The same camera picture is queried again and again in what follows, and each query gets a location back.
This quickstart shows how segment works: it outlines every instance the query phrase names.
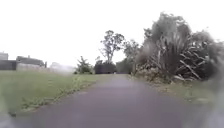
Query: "path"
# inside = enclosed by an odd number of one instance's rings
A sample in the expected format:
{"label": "path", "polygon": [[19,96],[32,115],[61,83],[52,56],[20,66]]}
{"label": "path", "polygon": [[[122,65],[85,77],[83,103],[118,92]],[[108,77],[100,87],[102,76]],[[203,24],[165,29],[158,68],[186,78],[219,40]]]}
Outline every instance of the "path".
{"label": "path", "polygon": [[192,117],[195,109],[180,100],[115,75],[57,104],[20,115],[14,123],[18,128],[188,128]]}

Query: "foliage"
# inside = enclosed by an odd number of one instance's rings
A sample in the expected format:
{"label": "foliage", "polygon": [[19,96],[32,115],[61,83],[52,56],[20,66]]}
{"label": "foliage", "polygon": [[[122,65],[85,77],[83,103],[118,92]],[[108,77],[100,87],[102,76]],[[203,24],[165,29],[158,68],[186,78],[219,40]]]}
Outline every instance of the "foliage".
{"label": "foliage", "polygon": [[92,71],[91,71],[91,66],[90,64],[87,62],[86,59],[84,59],[82,56],[81,56],[81,59],[78,60],[79,64],[78,64],[78,68],[77,68],[77,71],[81,74],[84,74],[84,73],[90,73],[92,74]]}
{"label": "foliage", "polygon": [[130,62],[127,58],[116,63],[117,73],[131,74],[133,70],[133,62]]}
{"label": "foliage", "polygon": [[98,60],[94,66],[95,74],[112,74],[116,72],[116,66],[113,63]]}
{"label": "foliage", "polygon": [[104,36],[104,40],[101,41],[104,46],[104,48],[101,49],[101,53],[107,58],[109,63],[112,63],[114,52],[122,48],[124,40],[125,38],[123,35],[114,33],[112,30],[106,31],[106,36]]}
{"label": "foliage", "polygon": [[222,51],[217,49],[208,32],[192,33],[182,17],[161,13],[152,28],[145,29],[145,41],[135,63],[138,72],[156,69],[168,81],[204,80],[217,71],[218,51]]}
{"label": "foliage", "polygon": [[124,54],[126,58],[116,64],[118,73],[131,74],[135,72],[135,61],[139,50],[139,44],[134,40],[124,43]]}

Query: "grass verge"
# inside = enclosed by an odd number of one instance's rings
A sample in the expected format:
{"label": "grass verge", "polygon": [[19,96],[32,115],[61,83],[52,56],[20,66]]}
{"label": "grass verge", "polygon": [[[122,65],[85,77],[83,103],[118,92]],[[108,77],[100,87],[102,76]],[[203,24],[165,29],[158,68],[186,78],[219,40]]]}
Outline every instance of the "grass verge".
{"label": "grass verge", "polygon": [[204,86],[202,82],[164,84],[159,79],[149,82],[142,77],[129,76],[129,78],[145,81],[158,92],[175,95],[193,104],[212,105],[215,101],[214,92]]}
{"label": "grass verge", "polygon": [[0,111],[14,114],[34,110],[86,88],[104,76],[1,71]]}

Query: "sky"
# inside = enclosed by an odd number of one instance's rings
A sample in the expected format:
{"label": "sky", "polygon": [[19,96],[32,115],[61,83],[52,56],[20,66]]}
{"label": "sky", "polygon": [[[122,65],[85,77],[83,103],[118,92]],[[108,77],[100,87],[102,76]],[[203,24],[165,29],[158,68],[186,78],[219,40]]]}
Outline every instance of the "sky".
{"label": "sky", "polygon": [[[1,0],[0,52],[76,66],[95,64],[105,31],[143,42],[144,28],[161,12],[183,16],[193,31],[224,40],[222,0]],[[124,58],[115,53],[114,62]]]}

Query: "bush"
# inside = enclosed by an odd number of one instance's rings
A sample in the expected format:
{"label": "bush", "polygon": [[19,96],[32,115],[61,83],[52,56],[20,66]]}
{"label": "bush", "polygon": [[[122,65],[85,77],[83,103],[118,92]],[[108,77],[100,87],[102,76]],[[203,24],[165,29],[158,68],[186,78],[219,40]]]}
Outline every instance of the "bush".
{"label": "bush", "polygon": [[116,66],[113,63],[98,61],[94,66],[95,74],[112,74],[116,72]]}
{"label": "bush", "polygon": [[81,59],[78,61],[79,64],[78,64],[78,68],[77,68],[77,71],[80,73],[80,74],[84,74],[84,73],[92,73],[92,70],[91,70],[91,66],[90,64],[87,62],[86,59],[84,59],[82,56],[81,56]]}

